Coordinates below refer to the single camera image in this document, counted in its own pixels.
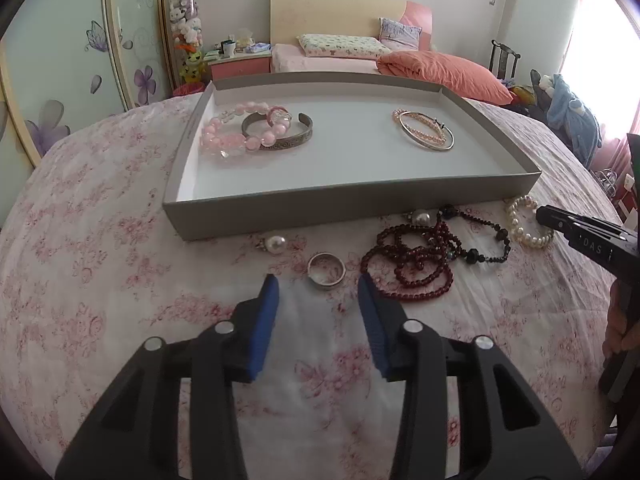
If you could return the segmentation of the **right hand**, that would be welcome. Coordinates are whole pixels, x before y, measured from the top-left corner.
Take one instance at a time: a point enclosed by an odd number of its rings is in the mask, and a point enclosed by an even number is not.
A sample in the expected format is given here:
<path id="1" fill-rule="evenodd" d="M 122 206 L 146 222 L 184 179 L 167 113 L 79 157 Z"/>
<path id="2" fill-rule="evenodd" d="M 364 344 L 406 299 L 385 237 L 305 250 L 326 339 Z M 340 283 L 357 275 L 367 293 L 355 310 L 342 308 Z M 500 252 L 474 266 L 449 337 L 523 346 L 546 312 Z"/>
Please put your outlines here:
<path id="1" fill-rule="evenodd" d="M 640 346 L 639 323 L 628 327 L 626 314 L 620 308 L 620 281 L 615 280 L 610 288 L 608 322 L 602 352 L 605 359 L 622 351 L 630 351 Z"/>

